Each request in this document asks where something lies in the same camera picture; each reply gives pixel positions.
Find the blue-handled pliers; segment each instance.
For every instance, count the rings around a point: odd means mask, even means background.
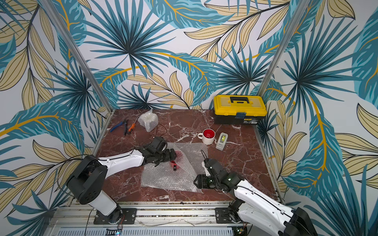
[[[127,134],[127,122],[129,120],[126,120],[124,119],[123,121],[121,121],[120,123],[116,124],[115,126],[113,126],[110,131],[113,132],[116,128],[120,127],[121,125],[125,124],[125,131],[123,133],[123,135],[126,135]]]

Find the yellow toolbox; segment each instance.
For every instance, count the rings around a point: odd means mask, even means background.
[[[214,97],[216,124],[256,125],[267,114],[260,96],[217,95]]]

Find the mug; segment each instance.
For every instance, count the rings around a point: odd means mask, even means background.
[[[215,131],[212,129],[205,129],[202,133],[197,135],[198,138],[202,139],[202,142],[206,145],[210,145],[214,142]]]

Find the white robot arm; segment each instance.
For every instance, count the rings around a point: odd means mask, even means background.
[[[229,220],[251,223],[273,236],[318,236],[303,209],[276,202],[240,175],[228,173],[215,159],[206,158],[202,166],[206,174],[195,179],[197,188],[219,189],[236,197],[228,207]]]
[[[86,156],[65,184],[81,204],[96,208],[107,222],[115,224],[121,218],[122,212],[119,205],[102,190],[104,180],[132,167],[148,163],[157,166],[161,162],[175,160],[175,151],[166,147],[167,142],[163,138],[155,137],[150,144],[127,153],[99,159]]]

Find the red marble surface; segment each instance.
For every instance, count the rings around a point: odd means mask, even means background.
[[[129,119],[129,126],[146,110],[116,110],[109,127]],[[211,128],[218,138],[221,132],[227,133],[228,140],[223,151],[215,144],[208,146],[209,158],[217,159],[227,171],[235,171],[249,180],[253,186],[270,197],[274,188],[264,163],[259,144],[251,126],[216,125],[211,110],[154,110],[159,123],[168,132],[162,137],[168,142],[201,142],[197,134]],[[152,141],[155,130],[147,133],[138,122],[131,135],[124,136],[124,128],[106,132],[97,157],[113,156],[132,150]],[[165,132],[159,125],[158,135]],[[116,201],[222,201],[233,200],[228,194],[215,190],[202,190],[203,193],[164,190],[140,187],[144,167],[135,167],[116,173],[105,180],[103,190]]]

